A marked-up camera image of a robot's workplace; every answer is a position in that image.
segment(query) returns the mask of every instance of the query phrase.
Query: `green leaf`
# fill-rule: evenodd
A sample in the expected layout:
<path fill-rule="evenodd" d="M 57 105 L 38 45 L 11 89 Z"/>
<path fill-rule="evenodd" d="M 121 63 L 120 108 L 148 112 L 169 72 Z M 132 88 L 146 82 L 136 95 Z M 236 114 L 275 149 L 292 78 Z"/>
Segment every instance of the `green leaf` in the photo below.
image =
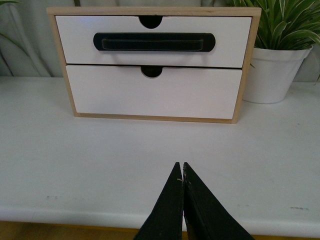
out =
<path fill-rule="evenodd" d="M 320 30 L 320 24 L 318 22 L 309 22 L 301 25 L 298 30 L 310 30 L 312 32 L 315 32 L 317 30 Z"/>
<path fill-rule="evenodd" d="M 272 38 L 273 39 L 278 39 L 281 37 L 283 31 L 286 29 L 288 23 L 285 21 L 280 22 L 274 29 L 273 33 L 272 33 Z"/>
<path fill-rule="evenodd" d="M 259 49 L 263 49 L 263 48 L 264 48 L 264 47 L 263 47 L 263 44 L 262 44 L 262 42 L 261 42 L 261 40 L 260 40 L 260 38 L 259 38 L 258 35 L 257 35 L 256 38 L 255 38 L 255 44 L 254 44 L 254 46 L 255 46 L 256 48 L 259 48 Z"/>
<path fill-rule="evenodd" d="M 28 53 L 25 51 L 25 49 L 16 41 L 12 40 L 10 37 L 8 37 L 7 35 L 3 34 L 0 32 L 0 36 L 2 36 L 3 38 L 9 40 L 11 43 L 13 43 L 14 45 L 16 45 L 18 48 L 21 49 L 21 51 L 23 51 L 27 56 L 28 56 Z"/>
<path fill-rule="evenodd" d="M 309 39 L 310 41 L 320 45 L 320 36 L 318 34 L 313 31 L 303 29 L 289 33 L 280 41 L 279 46 L 285 48 L 286 46 L 293 45 L 297 41 L 304 39 Z"/>
<path fill-rule="evenodd" d="M 273 32 L 275 29 L 275 12 L 274 12 L 275 0 L 268 0 L 267 4 L 269 8 L 268 22 L 269 22 L 270 30 L 271 32 Z"/>
<path fill-rule="evenodd" d="M 3 4 L 20 4 L 19 1 L 0 1 L 0 6 Z"/>
<path fill-rule="evenodd" d="M 268 11 L 267 0 L 255 0 L 257 5 L 262 8 L 264 11 Z"/>
<path fill-rule="evenodd" d="M 287 18 L 289 17 L 290 13 L 292 12 L 292 10 L 296 7 L 296 5 L 301 1 L 301 0 L 288 0 L 290 1 L 288 4 L 285 5 L 284 8 L 284 21 L 287 20 Z"/>
<path fill-rule="evenodd" d="M 282 19 L 285 19 L 286 0 L 279 0 Z"/>
<path fill-rule="evenodd" d="M 244 0 L 233 0 L 233 3 L 236 7 L 247 7 Z"/>
<path fill-rule="evenodd" d="M 230 4 L 232 4 L 235 7 L 239 7 L 240 1 L 239 0 L 233 0 L 233 2 L 231 2 Z"/>
<path fill-rule="evenodd" d="M 274 4 L 274 7 L 273 7 L 273 11 L 274 11 L 274 25 L 277 26 L 279 23 L 281 23 L 284 18 L 282 16 L 282 13 L 281 13 L 281 6 L 280 6 L 280 3 L 279 1 L 276 1 L 275 4 Z"/>
<path fill-rule="evenodd" d="M 81 7 L 80 0 L 73 0 L 73 3 L 75 7 Z"/>
<path fill-rule="evenodd" d="M 251 8 L 255 7 L 255 5 L 250 0 L 245 0 L 245 3 L 248 7 L 251 7 Z"/>
<path fill-rule="evenodd" d="M 270 32 L 265 32 L 261 27 L 258 27 L 257 36 L 259 37 L 262 45 L 264 46 L 264 47 L 262 47 L 264 49 L 269 49 L 270 48 L 270 45 L 269 45 L 270 41 L 267 40 L 267 39 L 269 39 L 269 34 L 268 33 L 270 33 Z"/>
<path fill-rule="evenodd" d="M 295 22 L 299 16 L 305 12 L 306 10 L 308 10 L 309 8 L 311 8 L 311 6 L 313 6 L 315 3 L 315 0 L 301 0 L 292 10 L 292 12 L 290 12 L 290 14 L 288 15 L 288 17 L 290 18 L 290 20 L 292 22 Z"/>
<path fill-rule="evenodd" d="M 310 49 L 312 44 L 314 44 L 314 42 L 309 38 L 298 40 L 296 43 L 290 45 L 290 50 Z"/>

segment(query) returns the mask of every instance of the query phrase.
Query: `wooden floor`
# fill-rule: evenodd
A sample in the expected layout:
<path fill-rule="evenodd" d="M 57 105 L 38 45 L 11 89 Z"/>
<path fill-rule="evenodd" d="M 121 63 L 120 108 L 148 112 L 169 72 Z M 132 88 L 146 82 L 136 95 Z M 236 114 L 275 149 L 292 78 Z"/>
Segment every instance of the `wooden floor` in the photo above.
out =
<path fill-rule="evenodd" d="M 132 240 L 136 229 L 0 221 L 0 240 Z M 320 240 L 320 238 L 253 236 L 255 240 Z M 182 240 L 188 240 L 184 232 Z"/>

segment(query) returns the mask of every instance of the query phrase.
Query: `plant leaf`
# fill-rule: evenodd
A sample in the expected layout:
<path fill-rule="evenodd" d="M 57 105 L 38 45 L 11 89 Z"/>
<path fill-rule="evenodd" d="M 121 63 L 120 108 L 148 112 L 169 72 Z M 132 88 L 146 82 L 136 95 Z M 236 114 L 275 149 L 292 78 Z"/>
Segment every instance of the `plant leaf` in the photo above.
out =
<path fill-rule="evenodd" d="M 7 35 L 3 34 L 0 32 L 0 36 L 2 36 L 3 38 L 9 40 L 11 43 L 13 43 L 14 45 L 16 45 L 18 48 L 21 49 L 21 51 L 23 51 L 27 56 L 28 56 L 28 53 L 26 52 L 26 50 L 16 41 L 14 41 L 13 39 L 11 39 L 10 37 L 8 37 Z"/>
<path fill-rule="evenodd" d="M 296 43 L 290 45 L 290 50 L 304 50 L 310 49 L 314 42 L 310 39 L 298 40 Z"/>
<path fill-rule="evenodd" d="M 274 10 L 275 0 L 268 0 L 267 4 L 269 8 L 268 22 L 269 22 L 270 30 L 271 32 L 273 32 L 275 30 L 275 10 Z"/>
<path fill-rule="evenodd" d="M 318 22 L 309 22 L 301 25 L 298 30 L 310 30 L 312 32 L 315 32 L 317 30 L 320 30 L 320 24 Z"/>
<path fill-rule="evenodd" d="M 297 41 L 309 39 L 311 42 L 314 42 L 320 45 L 320 36 L 310 30 L 297 30 L 286 35 L 279 43 L 280 49 L 286 49 L 286 46 L 295 44 Z"/>
<path fill-rule="evenodd" d="M 260 8 L 262 8 L 264 11 L 268 12 L 267 0 L 255 0 L 255 2 L 258 4 L 258 6 Z"/>
<path fill-rule="evenodd" d="M 284 21 L 287 21 L 290 13 L 293 11 L 293 9 L 296 7 L 296 5 L 300 2 L 301 0 L 290 0 L 290 4 L 286 4 L 284 8 Z"/>
<path fill-rule="evenodd" d="M 285 19 L 286 0 L 279 0 L 282 19 Z"/>
<path fill-rule="evenodd" d="M 19 1 L 0 1 L 0 6 L 3 4 L 20 4 Z"/>
<path fill-rule="evenodd" d="M 255 46 L 256 48 L 258 48 L 258 49 L 263 49 L 263 48 L 264 48 L 264 47 L 263 47 L 263 44 L 262 44 L 262 42 L 261 42 L 261 40 L 260 40 L 260 38 L 259 38 L 258 35 L 257 35 L 256 38 L 255 38 L 255 44 L 254 44 L 254 46 Z"/>
<path fill-rule="evenodd" d="M 233 4 L 236 7 L 247 7 L 246 3 L 244 2 L 244 0 L 233 0 Z"/>
<path fill-rule="evenodd" d="M 277 44 L 280 42 L 280 38 L 282 36 L 282 33 L 286 29 L 288 23 L 285 21 L 280 22 L 274 29 L 272 33 L 272 40 L 270 44 L 271 49 L 275 49 Z"/>
<path fill-rule="evenodd" d="M 255 5 L 250 0 L 245 0 L 245 3 L 248 7 L 254 8 Z"/>
<path fill-rule="evenodd" d="M 299 16 L 304 13 L 306 10 L 311 8 L 315 3 L 315 0 L 301 0 L 290 12 L 289 18 L 294 23 Z"/>

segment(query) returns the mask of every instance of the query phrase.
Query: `finger pull cutout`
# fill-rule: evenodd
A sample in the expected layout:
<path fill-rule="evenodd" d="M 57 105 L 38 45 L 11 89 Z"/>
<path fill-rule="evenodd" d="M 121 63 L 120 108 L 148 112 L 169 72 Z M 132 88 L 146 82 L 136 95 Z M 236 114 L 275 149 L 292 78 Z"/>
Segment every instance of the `finger pull cutout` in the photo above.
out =
<path fill-rule="evenodd" d="M 162 66 L 141 66 L 141 72 L 148 78 L 156 78 L 162 73 Z"/>
<path fill-rule="evenodd" d="M 162 16 L 139 16 L 139 20 L 147 29 L 155 29 L 161 24 Z"/>

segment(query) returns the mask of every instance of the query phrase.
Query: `wooden frame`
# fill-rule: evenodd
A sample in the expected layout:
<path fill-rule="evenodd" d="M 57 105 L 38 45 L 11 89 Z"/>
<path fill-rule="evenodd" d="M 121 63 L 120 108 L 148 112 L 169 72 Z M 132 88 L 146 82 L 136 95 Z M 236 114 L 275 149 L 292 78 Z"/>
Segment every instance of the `wooden frame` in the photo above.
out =
<path fill-rule="evenodd" d="M 111 118 L 111 119 L 136 119 L 136 120 L 157 120 L 157 121 L 179 121 L 179 122 L 203 122 L 203 123 L 229 123 L 235 124 L 239 119 L 242 97 L 245 91 L 247 77 L 253 48 L 258 31 L 261 15 L 260 8 L 251 7 L 48 7 L 54 41 L 56 44 L 62 74 L 65 79 L 66 88 L 71 102 L 72 111 L 75 117 Z M 251 17 L 251 25 L 242 65 L 242 76 L 239 91 L 235 103 L 232 119 L 219 118 L 195 118 L 195 117 L 171 117 L 171 116 L 143 116 L 143 115 L 121 115 L 121 114 L 100 114 L 100 113 L 79 113 L 76 110 L 66 70 L 66 59 L 63 46 L 60 40 L 56 16 L 210 16 L 210 17 Z"/>

